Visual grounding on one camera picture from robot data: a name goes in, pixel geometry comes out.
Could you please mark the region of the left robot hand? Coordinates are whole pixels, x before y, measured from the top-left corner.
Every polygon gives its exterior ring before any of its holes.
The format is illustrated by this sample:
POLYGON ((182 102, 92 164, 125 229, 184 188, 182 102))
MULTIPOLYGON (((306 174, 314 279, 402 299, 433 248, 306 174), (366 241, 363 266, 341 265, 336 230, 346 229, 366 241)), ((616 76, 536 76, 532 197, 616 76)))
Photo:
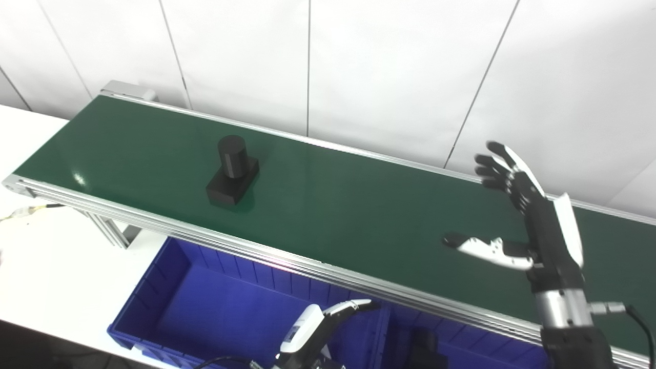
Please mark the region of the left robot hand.
POLYGON ((380 308, 372 299, 346 300, 326 309, 310 304, 283 339, 273 368, 321 368, 331 360, 327 344, 338 327, 358 313, 380 308))

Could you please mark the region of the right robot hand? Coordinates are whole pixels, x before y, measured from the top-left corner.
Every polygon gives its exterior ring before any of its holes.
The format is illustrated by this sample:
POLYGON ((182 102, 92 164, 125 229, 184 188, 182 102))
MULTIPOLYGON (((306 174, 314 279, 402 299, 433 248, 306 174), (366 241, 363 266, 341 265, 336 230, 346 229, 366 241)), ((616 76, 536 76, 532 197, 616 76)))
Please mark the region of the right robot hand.
POLYGON ((534 294, 584 288, 583 244, 568 194, 548 198, 528 165, 509 146, 490 140, 490 155, 474 157, 488 189, 507 194, 523 217, 527 242, 447 233, 443 244, 461 253, 524 271, 534 294))

